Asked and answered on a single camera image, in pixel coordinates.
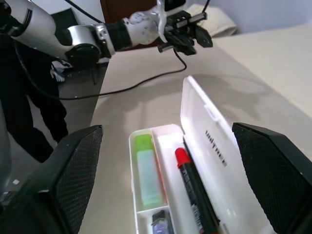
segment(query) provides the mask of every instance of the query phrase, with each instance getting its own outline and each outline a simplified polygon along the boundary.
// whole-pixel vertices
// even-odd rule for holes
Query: table
[[[186,71],[98,99],[91,125],[103,125],[104,137],[80,234],[136,233],[128,137],[139,129],[180,124],[182,83],[187,75],[195,77],[230,124],[242,121],[284,133],[312,158],[307,137],[312,121],[307,115],[220,48],[196,49],[197,55],[182,56]],[[101,92],[182,67],[172,51],[120,52],[109,63]]]

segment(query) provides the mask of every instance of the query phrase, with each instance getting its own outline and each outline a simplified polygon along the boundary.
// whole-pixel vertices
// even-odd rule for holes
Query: pillow
[[[203,7],[193,4],[186,11],[194,16],[200,14]],[[207,20],[202,20],[198,25],[206,29],[212,38],[230,36],[237,30],[237,25],[219,8],[208,6],[206,13]]]

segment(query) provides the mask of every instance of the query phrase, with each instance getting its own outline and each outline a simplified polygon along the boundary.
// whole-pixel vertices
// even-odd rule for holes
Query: marker
[[[218,234],[218,229],[208,207],[206,206],[205,197],[197,184],[196,177],[191,166],[190,157],[183,148],[178,148],[175,151],[175,157],[177,159],[177,166],[180,169],[186,192],[191,203],[198,233]]]

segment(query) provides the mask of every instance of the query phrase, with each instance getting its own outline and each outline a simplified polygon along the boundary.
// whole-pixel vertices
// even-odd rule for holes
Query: black pants
[[[59,96],[57,81],[50,72],[51,59],[30,48],[23,48],[21,51],[24,63],[35,83],[45,92]],[[34,128],[27,95],[40,109],[43,121],[56,142],[68,135],[64,120],[67,113],[62,103],[38,93],[26,78],[16,55],[11,55],[11,59],[0,63],[0,100],[6,127],[26,152],[37,161],[44,162],[53,152],[53,148],[43,133]]]

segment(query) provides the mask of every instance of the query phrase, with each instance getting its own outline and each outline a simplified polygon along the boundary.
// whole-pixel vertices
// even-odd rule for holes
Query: wall
[[[205,4],[206,0],[188,0]],[[222,9],[240,33],[291,27],[312,22],[312,0],[211,0],[210,6]]]
[[[33,0],[33,2],[49,14],[72,8],[79,23],[96,23],[80,11],[74,9],[64,0]],[[72,2],[88,12],[90,15],[104,22],[100,0],[72,0]]]

